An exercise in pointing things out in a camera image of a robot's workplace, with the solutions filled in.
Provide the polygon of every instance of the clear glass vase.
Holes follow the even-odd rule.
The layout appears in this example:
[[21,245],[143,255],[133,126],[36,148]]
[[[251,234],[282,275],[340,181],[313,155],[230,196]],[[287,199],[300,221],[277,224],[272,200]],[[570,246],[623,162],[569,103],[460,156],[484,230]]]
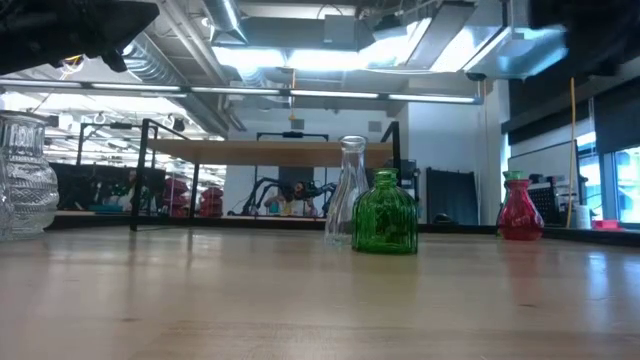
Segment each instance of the clear glass vase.
[[343,136],[342,172],[327,215],[324,238],[332,244],[351,241],[353,205],[360,194],[369,189],[364,168],[364,150],[367,139],[362,136]]
[[2,152],[14,207],[13,236],[29,238],[53,222],[58,179],[44,159],[45,119],[30,113],[0,112]]
[[353,209],[355,251],[375,254],[416,254],[418,212],[415,200],[396,186],[397,169],[377,169],[373,189],[358,198]]
[[0,241],[11,239],[13,228],[13,205],[11,204],[11,189],[7,177],[7,166],[0,156]]

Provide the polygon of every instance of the vase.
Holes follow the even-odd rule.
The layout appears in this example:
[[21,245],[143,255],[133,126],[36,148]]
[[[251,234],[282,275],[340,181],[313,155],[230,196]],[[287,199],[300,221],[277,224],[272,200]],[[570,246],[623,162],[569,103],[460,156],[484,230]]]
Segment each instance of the vase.
[[[504,188],[507,192],[504,194],[504,200],[502,204],[500,204],[500,211],[498,211],[498,217],[496,218],[496,227],[498,226],[498,222],[500,221],[500,216],[502,216],[502,210],[504,209],[504,205],[509,201],[509,189],[507,188],[507,181],[509,180],[519,180],[524,176],[522,171],[503,171],[502,175],[504,176]],[[500,230],[496,232],[497,236],[500,236]]]
[[377,169],[373,189],[358,198],[353,212],[353,250],[377,254],[418,252],[416,203],[396,186],[397,173],[397,169]]
[[2,153],[14,207],[12,234],[30,238],[53,222],[58,179],[44,159],[46,118],[15,111],[0,112]]
[[351,241],[353,205],[358,196],[369,189],[364,168],[367,139],[362,136],[343,136],[340,145],[342,171],[329,205],[324,231],[325,241],[332,244],[348,244]]
[[538,240],[544,221],[531,201],[529,179],[507,180],[508,200],[498,219],[498,229],[506,240]]
[[10,191],[7,166],[0,156],[0,241],[11,239],[14,215]]

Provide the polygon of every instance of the wooden shelf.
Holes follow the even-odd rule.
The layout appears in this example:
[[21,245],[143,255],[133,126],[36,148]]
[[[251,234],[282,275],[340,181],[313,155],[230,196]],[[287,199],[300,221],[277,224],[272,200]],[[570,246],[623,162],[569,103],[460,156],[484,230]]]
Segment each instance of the wooden shelf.
[[[149,148],[200,164],[340,167],[342,162],[337,142],[149,139]],[[365,164],[383,167],[392,156],[391,143],[368,144]]]

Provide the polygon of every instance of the light fixture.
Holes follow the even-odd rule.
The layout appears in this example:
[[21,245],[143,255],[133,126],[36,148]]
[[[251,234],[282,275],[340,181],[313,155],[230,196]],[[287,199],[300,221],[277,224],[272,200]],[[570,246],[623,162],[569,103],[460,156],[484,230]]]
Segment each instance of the light fixture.
[[47,87],[80,88],[82,87],[82,84],[75,81],[23,80],[23,79],[0,79],[0,85],[42,87],[42,88],[47,88]]
[[473,104],[476,98],[443,96],[443,95],[411,95],[411,94],[389,94],[389,100],[415,101],[415,102],[440,102],[451,104]]
[[282,51],[276,49],[214,46],[213,52],[220,64],[235,68],[282,67],[285,65]]
[[295,50],[287,66],[307,71],[350,71],[364,69],[367,64],[355,51]]
[[95,89],[106,90],[180,91],[179,86],[166,85],[93,83],[91,86]]
[[460,33],[464,24],[476,9],[471,2],[443,2],[429,24],[415,50],[409,56],[407,65],[431,69],[439,55]]
[[355,99],[376,99],[376,93],[361,93],[348,91],[318,91],[318,90],[291,90],[293,96],[331,97],[331,98],[355,98]]
[[192,87],[195,93],[234,94],[234,95],[280,95],[278,89],[256,88],[222,88],[222,87]]
[[507,36],[511,34],[511,28],[507,27],[502,30],[487,44],[482,50],[480,50],[477,54],[475,54],[471,60],[469,60],[466,65],[462,67],[464,71],[470,71],[474,66],[478,65],[478,63],[484,59],[487,54],[489,54],[493,49],[498,46],[502,40],[504,40]]

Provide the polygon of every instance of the wooden table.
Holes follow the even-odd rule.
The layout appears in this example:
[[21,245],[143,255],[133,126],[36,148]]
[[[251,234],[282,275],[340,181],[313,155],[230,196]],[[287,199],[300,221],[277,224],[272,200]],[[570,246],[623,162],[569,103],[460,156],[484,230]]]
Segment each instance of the wooden table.
[[60,231],[0,244],[0,359],[640,359],[640,253],[424,235]]

